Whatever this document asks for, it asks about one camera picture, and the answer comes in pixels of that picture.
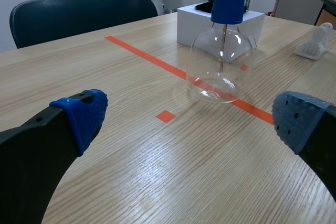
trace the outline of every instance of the dark blue chair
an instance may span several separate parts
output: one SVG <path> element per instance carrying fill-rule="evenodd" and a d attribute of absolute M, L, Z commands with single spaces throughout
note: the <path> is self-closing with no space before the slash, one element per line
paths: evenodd
<path fill-rule="evenodd" d="M 17 48 L 156 17 L 151 0 L 32 0 L 9 20 Z"/>

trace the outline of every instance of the white box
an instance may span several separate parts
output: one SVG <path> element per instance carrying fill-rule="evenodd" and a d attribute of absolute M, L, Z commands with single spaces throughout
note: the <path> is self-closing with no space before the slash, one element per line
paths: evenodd
<path fill-rule="evenodd" d="M 191 46 L 198 35 L 213 24 L 211 14 L 196 10 L 196 5 L 177 10 L 177 42 L 187 46 Z M 239 31 L 249 38 L 253 48 L 257 47 L 264 20 L 264 13 L 249 10 L 244 14 L 243 22 L 238 25 Z"/>

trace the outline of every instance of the blue textured pad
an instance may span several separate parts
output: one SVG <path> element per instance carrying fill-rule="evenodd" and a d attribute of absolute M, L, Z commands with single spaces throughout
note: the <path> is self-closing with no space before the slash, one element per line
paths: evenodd
<path fill-rule="evenodd" d="M 60 107 L 67 112 L 79 148 L 79 156 L 89 147 L 94 133 L 103 123 L 108 106 L 107 95 L 103 91 L 91 89 L 83 92 L 95 94 L 91 103 L 72 98 L 61 98 L 50 103 L 50 106 Z"/>
<path fill-rule="evenodd" d="M 330 105 L 307 94 L 291 91 L 281 93 L 272 106 L 278 136 L 298 154 Z"/>

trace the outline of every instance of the blue bottle cap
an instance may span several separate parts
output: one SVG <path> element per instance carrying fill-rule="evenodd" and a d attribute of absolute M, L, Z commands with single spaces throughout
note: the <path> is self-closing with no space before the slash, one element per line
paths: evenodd
<path fill-rule="evenodd" d="M 214 0 L 211 21 L 218 24 L 236 25 L 243 22 L 245 0 Z"/>

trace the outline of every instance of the table surface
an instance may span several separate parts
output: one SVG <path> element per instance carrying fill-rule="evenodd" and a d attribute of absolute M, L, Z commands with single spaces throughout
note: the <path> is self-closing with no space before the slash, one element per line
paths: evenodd
<path fill-rule="evenodd" d="M 274 127 L 232 104 L 195 99 L 185 80 L 108 41 L 185 70 L 177 14 L 0 54 L 0 130 L 85 89 L 106 120 L 66 172 L 43 223 L 335 223 L 336 203 Z M 295 56 L 313 26 L 266 17 L 243 99 L 267 112 L 285 90 L 336 102 L 336 32 L 318 61 Z M 176 115 L 169 123 L 156 118 Z"/>

